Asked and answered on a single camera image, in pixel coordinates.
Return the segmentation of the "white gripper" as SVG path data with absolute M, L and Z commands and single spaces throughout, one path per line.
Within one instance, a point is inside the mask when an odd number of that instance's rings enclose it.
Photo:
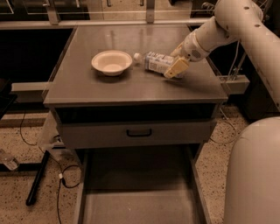
M 164 72 L 164 77 L 168 79 L 173 78 L 189 68 L 189 60 L 191 62 L 198 62 L 208 55 L 209 51 L 206 51 L 200 45 L 197 39 L 197 31 L 194 30 L 171 52 L 171 56 L 176 58 Z

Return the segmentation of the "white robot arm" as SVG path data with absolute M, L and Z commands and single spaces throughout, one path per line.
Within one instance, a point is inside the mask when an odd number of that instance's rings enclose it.
M 173 57 L 204 59 L 239 41 L 275 104 L 280 103 L 280 40 L 252 0 L 218 0 L 213 16 Z M 235 140 L 227 168 L 224 224 L 280 224 L 280 117 L 251 123 Z

